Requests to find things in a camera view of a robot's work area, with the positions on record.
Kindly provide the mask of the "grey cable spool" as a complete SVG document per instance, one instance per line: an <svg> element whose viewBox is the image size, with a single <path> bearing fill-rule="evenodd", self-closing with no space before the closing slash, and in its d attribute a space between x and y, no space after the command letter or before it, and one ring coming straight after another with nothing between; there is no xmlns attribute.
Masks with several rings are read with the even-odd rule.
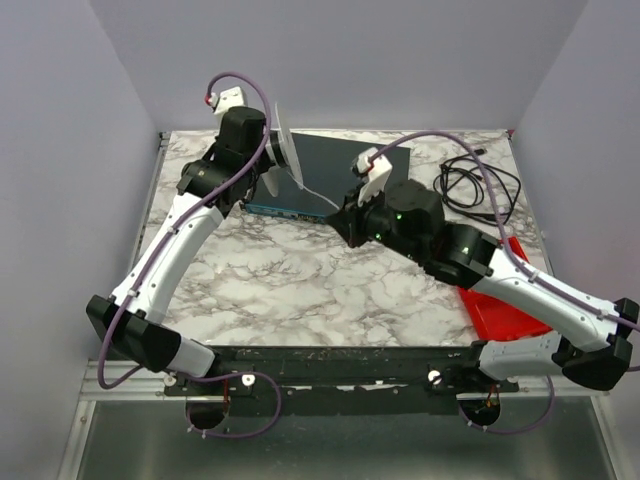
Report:
<svg viewBox="0 0 640 480"><path fill-rule="evenodd" d="M304 179L295 142L291 130L286 122L286 118L280 112L278 103L275 103L274 108L278 128L272 130L278 130L280 132L280 143L283 147L285 167L281 169L270 169L262 174L261 178L269 194L272 197L277 197L279 195L278 172L280 170L284 170L286 173L290 174L300 190L304 187Z"/></svg>

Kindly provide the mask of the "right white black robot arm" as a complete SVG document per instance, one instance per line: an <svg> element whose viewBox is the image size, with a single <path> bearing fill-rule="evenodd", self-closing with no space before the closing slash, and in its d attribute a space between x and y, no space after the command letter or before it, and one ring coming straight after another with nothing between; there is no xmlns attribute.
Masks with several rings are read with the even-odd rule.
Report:
<svg viewBox="0 0 640 480"><path fill-rule="evenodd" d="M495 237L447 221L440 195L415 180L364 203L358 196L351 190L325 219L350 247L377 241L440 282L500 300L550 327L540 337L481 344L474 367L485 377L563 375L609 391L628 371L637 304L597 299L526 262L514 265Z"/></svg>

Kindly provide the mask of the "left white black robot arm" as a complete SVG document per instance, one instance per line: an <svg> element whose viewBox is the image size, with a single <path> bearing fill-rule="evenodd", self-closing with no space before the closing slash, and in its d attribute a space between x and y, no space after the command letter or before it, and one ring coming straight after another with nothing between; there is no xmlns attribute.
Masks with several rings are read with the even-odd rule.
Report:
<svg viewBox="0 0 640 480"><path fill-rule="evenodd" d="M215 353L163 326L174 292L205 240L233 206L254 192L258 179L285 164L276 111L246 106L221 117L214 143L184 165L167 217L128 276L106 297L95 295L86 313L102 349L152 371L207 376Z"/></svg>

